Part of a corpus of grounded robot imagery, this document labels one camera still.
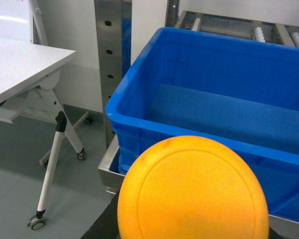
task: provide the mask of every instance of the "blue bin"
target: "blue bin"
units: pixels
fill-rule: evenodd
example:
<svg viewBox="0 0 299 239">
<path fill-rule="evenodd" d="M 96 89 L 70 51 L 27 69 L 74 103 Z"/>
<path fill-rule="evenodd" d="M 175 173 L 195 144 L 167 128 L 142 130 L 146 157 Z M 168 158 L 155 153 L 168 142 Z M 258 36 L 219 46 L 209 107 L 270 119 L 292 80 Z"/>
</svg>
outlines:
<svg viewBox="0 0 299 239">
<path fill-rule="evenodd" d="M 162 28 L 106 113 L 121 173 L 163 139 L 207 137 L 248 163 L 270 214 L 299 222 L 299 49 Z"/>
</svg>

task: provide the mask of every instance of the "caster wheel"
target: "caster wheel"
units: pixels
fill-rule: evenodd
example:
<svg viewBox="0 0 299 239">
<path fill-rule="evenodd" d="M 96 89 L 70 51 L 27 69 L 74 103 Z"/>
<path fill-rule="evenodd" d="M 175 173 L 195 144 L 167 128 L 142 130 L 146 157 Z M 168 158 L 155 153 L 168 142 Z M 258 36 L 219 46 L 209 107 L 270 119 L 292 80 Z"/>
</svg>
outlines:
<svg viewBox="0 0 299 239">
<path fill-rule="evenodd" d="M 77 159 L 81 161 L 84 161 L 86 159 L 86 152 L 84 151 L 84 149 L 82 149 L 82 151 L 77 154 Z"/>
<path fill-rule="evenodd" d="M 89 116 L 89 117 L 85 118 L 84 123 L 87 124 L 87 125 L 90 125 L 92 123 L 92 121 L 93 121 L 92 117 Z"/>
<path fill-rule="evenodd" d="M 44 226 L 44 219 L 38 219 L 36 216 L 31 218 L 31 221 L 28 223 L 28 227 L 31 227 L 32 230 L 39 230 Z"/>
</svg>

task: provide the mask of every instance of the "metal upright post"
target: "metal upright post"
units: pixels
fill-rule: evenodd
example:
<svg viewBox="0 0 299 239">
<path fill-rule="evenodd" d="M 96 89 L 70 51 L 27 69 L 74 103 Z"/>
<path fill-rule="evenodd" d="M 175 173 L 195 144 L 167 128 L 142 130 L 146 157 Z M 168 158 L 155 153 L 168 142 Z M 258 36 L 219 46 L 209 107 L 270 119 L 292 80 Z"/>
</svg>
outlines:
<svg viewBox="0 0 299 239">
<path fill-rule="evenodd" d="M 106 145 L 115 133 L 105 106 L 131 65 L 132 0 L 94 0 Z"/>
</svg>

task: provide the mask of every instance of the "table leg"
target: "table leg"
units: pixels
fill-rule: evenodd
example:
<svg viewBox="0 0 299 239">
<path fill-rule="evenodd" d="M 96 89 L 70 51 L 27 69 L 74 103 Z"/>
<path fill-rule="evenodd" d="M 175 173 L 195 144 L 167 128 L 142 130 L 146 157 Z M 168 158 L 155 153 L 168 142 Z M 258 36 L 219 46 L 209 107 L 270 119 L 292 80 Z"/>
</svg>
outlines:
<svg viewBox="0 0 299 239">
<path fill-rule="evenodd" d="M 60 102 L 58 101 L 55 93 L 53 90 L 38 90 L 38 93 L 42 96 L 44 101 L 47 103 L 50 113 L 54 116 L 57 117 L 60 111 L 64 112 L 63 107 L 61 106 Z M 79 160 L 84 160 L 84 148 L 83 145 L 77 136 L 76 132 L 74 131 L 74 128 L 72 124 L 70 123 L 69 119 L 68 124 L 66 125 L 65 129 L 65 135 L 69 139 L 70 143 L 72 144 L 74 150 L 78 153 L 78 159 Z"/>
</svg>

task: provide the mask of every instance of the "white wall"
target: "white wall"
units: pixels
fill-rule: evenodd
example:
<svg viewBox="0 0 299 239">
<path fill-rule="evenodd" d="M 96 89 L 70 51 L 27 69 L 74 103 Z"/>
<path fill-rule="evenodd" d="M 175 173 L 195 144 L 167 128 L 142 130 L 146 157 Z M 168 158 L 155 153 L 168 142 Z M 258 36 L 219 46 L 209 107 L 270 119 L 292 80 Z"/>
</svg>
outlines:
<svg viewBox="0 0 299 239">
<path fill-rule="evenodd" d="M 60 102 L 102 112 L 93 0 L 38 0 L 49 46 L 76 50 L 61 71 Z"/>
<path fill-rule="evenodd" d="M 49 45 L 77 51 L 64 66 L 61 102 L 102 112 L 93 0 L 39 0 Z M 132 62 L 165 24 L 167 0 L 133 0 Z M 182 10 L 299 25 L 299 0 L 180 0 Z"/>
</svg>

